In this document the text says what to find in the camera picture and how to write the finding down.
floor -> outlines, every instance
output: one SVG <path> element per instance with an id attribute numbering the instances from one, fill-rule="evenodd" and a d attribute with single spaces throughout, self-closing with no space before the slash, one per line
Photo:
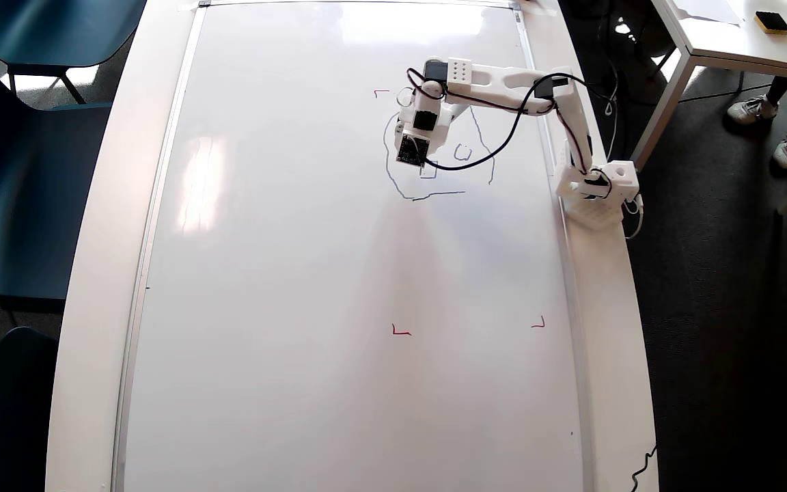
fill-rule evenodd
<path id="1" fill-rule="evenodd" d="M 587 81 L 608 94 L 618 74 L 618 115 L 599 100 L 594 112 L 606 149 L 615 135 L 612 158 L 625 159 L 665 87 L 662 72 L 647 75 L 669 37 L 650 15 L 640 43 L 631 39 L 649 2 L 615 2 L 608 40 L 605 2 L 562 3 Z M 89 103 L 113 99 L 127 52 L 128 43 L 99 68 L 69 72 Z M 683 97 L 734 90 L 738 76 L 703 70 Z M 747 74 L 745 87 L 767 82 Z M 39 109 L 74 103 L 52 79 L 18 78 L 18 90 Z M 769 161 L 787 130 L 787 95 L 771 125 L 743 131 L 722 118 L 733 100 L 761 93 L 682 102 L 639 177 L 646 221 L 631 265 L 664 492 L 787 490 L 787 215 L 773 214 L 787 172 Z M 59 334 L 57 315 L 16 319 Z M 0 309 L 0 338 L 10 327 Z"/>

blue chair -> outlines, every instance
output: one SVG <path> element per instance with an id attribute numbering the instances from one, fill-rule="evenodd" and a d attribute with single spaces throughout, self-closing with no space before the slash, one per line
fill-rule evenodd
<path id="1" fill-rule="evenodd" d="M 18 327 L 0 340 L 0 492 L 42 492 L 57 341 Z"/>
<path id="2" fill-rule="evenodd" d="M 41 305 L 12 309 L 55 312 L 65 304 L 109 110 L 32 109 L 0 82 L 0 301 Z"/>
<path id="3" fill-rule="evenodd" d="M 145 0 L 0 0 L 0 60 L 14 75 L 59 77 L 84 99 L 66 70 L 105 62 L 134 32 Z"/>

black cable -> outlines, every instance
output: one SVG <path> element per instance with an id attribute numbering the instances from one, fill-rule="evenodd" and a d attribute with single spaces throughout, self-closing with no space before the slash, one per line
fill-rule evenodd
<path id="1" fill-rule="evenodd" d="M 412 68 L 411 66 L 409 66 L 409 68 L 406 69 L 406 78 L 409 79 L 409 83 L 412 84 L 412 87 L 414 87 L 416 91 L 418 91 L 421 94 L 424 94 L 424 96 L 427 96 L 430 99 L 440 100 L 441 98 L 445 97 L 444 88 L 443 88 L 443 93 L 439 94 L 438 97 L 427 94 L 427 91 L 421 88 L 421 84 L 415 83 L 415 80 L 412 79 L 412 74 L 417 75 L 421 79 L 421 82 L 426 82 L 427 79 L 424 77 L 424 75 L 421 75 L 421 72 L 418 72 L 416 69 Z"/>
<path id="2" fill-rule="evenodd" d="M 493 102 L 490 102 L 489 100 L 479 99 L 478 97 L 465 96 L 464 94 L 457 94 L 456 92 L 453 92 L 453 91 L 446 91 L 446 92 L 450 96 L 460 97 L 460 98 L 466 99 L 466 100 L 474 100 L 474 102 L 476 102 L 476 103 L 487 104 L 488 106 L 491 106 L 493 108 L 506 109 L 506 110 L 509 110 L 509 111 L 518 111 L 519 110 L 518 108 L 512 108 L 510 106 L 503 106 L 503 104 L 497 104 L 495 102 L 493 103 Z"/>
<path id="3" fill-rule="evenodd" d="M 637 471 L 631 474 L 631 478 L 633 479 L 633 489 L 631 489 L 631 492 L 637 492 L 637 487 L 639 487 L 639 482 L 637 482 L 637 475 L 643 473 L 646 470 L 646 468 L 649 467 L 649 458 L 652 458 L 652 456 L 655 455 L 655 451 L 658 451 L 657 444 L 652 448 L 652 452 L 646 453 L 646 464 L 643 464 L 642 468 L 639 468 Z"/>
<path id="4" fill-rule="evenodd" d="M 506 148 L 506 146 L 508 146 L 509 144 L 509 141 L 512 140 L 512 137 L 515 135 L 515 129 L 518 128 L 518 121 L 521 121 L 521 115 L 524 113 L 524 109 L 527 108 L 527 101 L 530 100 L 530 96 L 533 96 L 534 90 L 536 90 L 536 88 L 540 86 L 542 82 L 549 80 L 551 77 L 555 75 L 568 75 L 568 74 L 560 74 L 560 72 L 555 72 L 555 74 L 544 75 L 538 78 L 538 80 L 535 81 L 533 85 L 531 85 L 531 87 L 527 90 L 527 94 L 524 95 L 524 99 L 521 101 L 521 105 L 519 105 L 518 109 L 516 109 L 515 121 L 512 123 L 512 130 L 509 130 L 509 135 L 506 137 L 506 140 L 503 140 L 503 143 L 501 143 L 500 146 L 497 147 L 497 149 L 494 149 L 493 152 L 484 156 L 484 158 L 478 159 L 477 161 L 473 161 L 464 165 L 455 165 L 455 166 L 438 165 L 437 163 L 431 161 L 430 159 L 427 159 L 426 157 L 424 158 L 424 164 L 429 164 L 443 171 L 462 171 L 465 169 L 469 169 L 471 167 L 475 167 L 479 164 L 482 164 L 483 162 L 487 162 L 487 160 L 489 159 L 492 159 L 494 156 L 497 155 L 497 153 L 500 152 L 500 150 Z M 556 104 L 552 104 L 551 108 L 549 108 L 549 111 L 547 111 L 546 113 L 550 112 L 554 108 L 556 108 Z"/>
<path id="5" fill-rule="evenodd" d="M 427 79 L 424 77 L 424 75 L 421 75 L 414 68 L 407 68 L 406 69 L 406 77 L 409 78 L 409 83 L 412 84 L 412 87 L 414 87 L 415 90 L 421 91 L 421 93 L 424 94 L 424 96 L 427 96 L 427 97 L 429 97 L 431 99 L 441 99 L 441 98 L 445 97 L 446 94 L 451 94 L 451 96 L 456 96 L 456 97 L 463 97 L 462 94 L 457 94 L 457 93 L 452 93 L 450 91 L 446 91 L 444 87 L 443 87 L 443 93 L 441 94 L 440 97 L 431 96 L 430 94 L 425 93 L 424 90 L 421 89 L 421 86 L 419 86 L 418 84 L 415 83 L 415 80 L 413 80 L 413 78 L 412 78 L 412 74 L 417 75 L 422 81 L 427 81 Z M 518 122 L 521 121 L 521 115 L 525 114 L 525 108 L 527 108 L 527 101 L 530 100 L 530 96 L 534 93 L 534 90 L 536 90 L 536 88 L 538 86 L 540 86 L 540 84 L 542 82 L 547 81 L 547 80 L 549 80 L 552 77 L 564 77 L 564 78 L 570 79 L 572 81 L 579 82 L 580 84 L 582 84 L 582 86 L 584 86 L 588 90 L 588 93 L 594 94 L 595 96 L 600 97 L 600 99 L 606 100 L 606 102 L 609 102 L 610 104 L 614 104 L 615 103 L 614 100 L 612 100 L 610 97 L 604 96 L 604 94 L 601 94 L 601 93 L 597 92 L 596 90 L 594 90 L 593 87 L 590 87 L 590 85 L 588 85 L 587 82 L 582 81 L 579 77 L 577 77 L 575 75 L 572 75 L 572 74 L 564 74 L 564 72 L 553 72 L 553 74 L 546 74 L 546 75 L 543 75 L 542 77 L 538 78 L 537 81 L 534 81 L 534 84 L 531 85 L 531 87 L 527 90 L 527 93 L 524 96 L 524 100 L 521 101 L 521 105 L 519 105 L 518 108 L 509 108 L 507 106 L 502 106 L 502 105 L 499 105 L 499 104 L 496 104 L 496 103 L 490 103 L 487 100 L 482 100 L 482 99 L 478 99 L 478 98 L 463 97 L 465 99 L 478 100 L 478 102 L 481 102 L 481 103 L 490 103 L 492 106 L 495 106 L 497 108 L 503 108 L 503 109 L 509 109 L 509 110 L 515 111 L 515 121 L 512 122 L 512 130 L 509 131 L 509 135 L 506 137 L 506 140 L 503 140 L 503 143 L 501 143 L 500 146 L 497 147 L 497 149 L 494 149 L 493 152 L 491 152 L 488 155 L 484 156 L 484 158 L 478 159 L 477 161 L 470 162 L 470 163 L 467 163 L 467 164 L 464 164 L 464 165 L 446 166 L 446 165 L 437 164 L 437 163 L 435 163 L 435 162 L 433 162 L 430 159 L 427 159 L 425 157 L 424 158 L 424 164 L 429 164 L 429 165 L 431 165 L 431 166 L 433 166 L 433 167 L 435 167 L 437 169 L 441 169 L 443 171 L 462 171 L 462 170 L 465 170 L 465 169 L 469 169 L 471 167 L 475 167 L 476 165 L 480 165 L 483 162 L 487 162 L 489 159 L 493 159 L 493 157 L 496 156 L 497 153 L 500 153 L 500 150 L 503 150 L 504 148 L 506 148 L 506 146 L 508 146 L 509 142 L 512 140 L 512 137 L 515 135 L 515 130 L 516 130 L 516 128 L 518 128 Z M 550 106 L 549 110 L 547 110 L 547 111 L 545 111 L 543 113 L 540 113 L 538 115 L 549 114 L 552 111 L 552 109 L 557 109 L 557 104 L 556 103 L 553 103 L 552 106 Z M 581 148 L 579 148 L 578 144 L 575 143 L 575 135 L 572 134 L 571 129 L 566 125 L 565 122 L 563 122 L 563 118 L 560 118 L 560 122 L 562 122 L 562 124 L 564 124 L 564 128 L 566 128 L 566 130 L 570 134 L 570 137 L 572 138 L 572 144 L 574 144 L 575 149 L 578 150 L 579 159 L 581 160 L 580 164 L 581 164 L 581 167 L 582 167 L 580 172 L 582 174 L 587 174 L 587 167 L 585 166 L 585 161 L 584 161 L 583 154 L 581 153 Z"/>
<path id="6" fill-rule="evenodd" d="M 690 100 L 709 99 L 711 97 L 731 96 L 731 94 L 738 94 L 738 93 L 741 93 L 741 92 L 746 92 L 747 90 L 756 90 L 756 88 L 765 88 L 765 87 L 770 87 L 770 86 L 771 86 L 771 84 L 763 84 L 763 85 L 755 86 L 755 87 L 746 87 L 746 88 L 743 88 L 743 90 L 732 90 L 730 92 L 722 92 L 722 93 L 719 93 L 719 94 L 709 94 L 709 96 L 688 97 L 687 99 L 680 99 L 680 100 L 678 100 L 678 103 L 680 103 L 680 104 L 681 103 L 687 103 Z"/>

paper sheet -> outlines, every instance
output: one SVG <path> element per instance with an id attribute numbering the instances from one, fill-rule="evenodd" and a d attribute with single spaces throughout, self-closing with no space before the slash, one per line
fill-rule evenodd
<path id="1" fill-rule="evenodd" d="M 740 25 L 742 19 L 734 13 L 725 0 L 674 0 L 680 10 L 693 18 L 703 18 Z"/>

person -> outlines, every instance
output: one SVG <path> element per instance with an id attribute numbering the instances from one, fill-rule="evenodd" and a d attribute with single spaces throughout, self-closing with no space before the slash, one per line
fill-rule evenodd
<path id="1" fill-rule="evenodd" d="M 728 108 L 728 116 L 741 125 L 771 120 L 779 112 L 779 99 L 785 91 L 787 91 L 787 78 L 774 77 L 767 94 L 734 103 Z M 787 134 L 775 149 L 773 160 L 779 167 L 787 169 Z"/>

